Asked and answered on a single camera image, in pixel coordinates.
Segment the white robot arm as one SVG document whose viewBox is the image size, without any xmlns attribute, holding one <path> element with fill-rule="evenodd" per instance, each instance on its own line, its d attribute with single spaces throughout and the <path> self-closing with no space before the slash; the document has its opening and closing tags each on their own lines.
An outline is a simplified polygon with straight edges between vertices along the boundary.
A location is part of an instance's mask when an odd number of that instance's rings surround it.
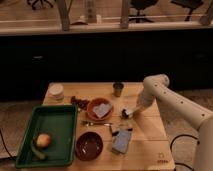
<svg viewBox="0 0 213 171">
<path fill-rule="evenodd" d="M 193 171 L 213 171 L 213 111 L 170 90 L 169 83 L 165 74 L 145 77 L 134 114 L 150 107 L 155 99 L 173 107 L 198 131 Z"/>
</svg>

